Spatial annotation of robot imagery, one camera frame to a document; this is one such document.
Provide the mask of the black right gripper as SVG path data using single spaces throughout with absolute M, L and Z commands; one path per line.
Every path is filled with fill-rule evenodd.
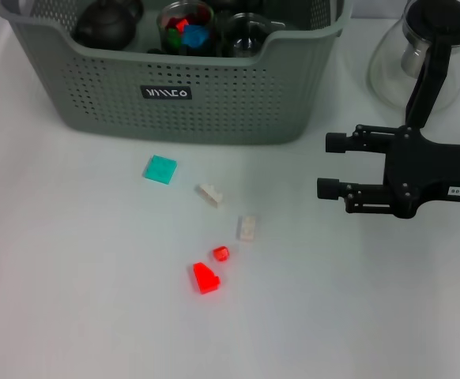
M 460 202 L 460 144 L 435 143 L 418 129 L 357 125 L 351 134 L 328 133 L 326 152 L 385 154 L 383 185 L 317 179 L 321 200 L 345 202 L 347 213 L 413 218 L 429 201 Z

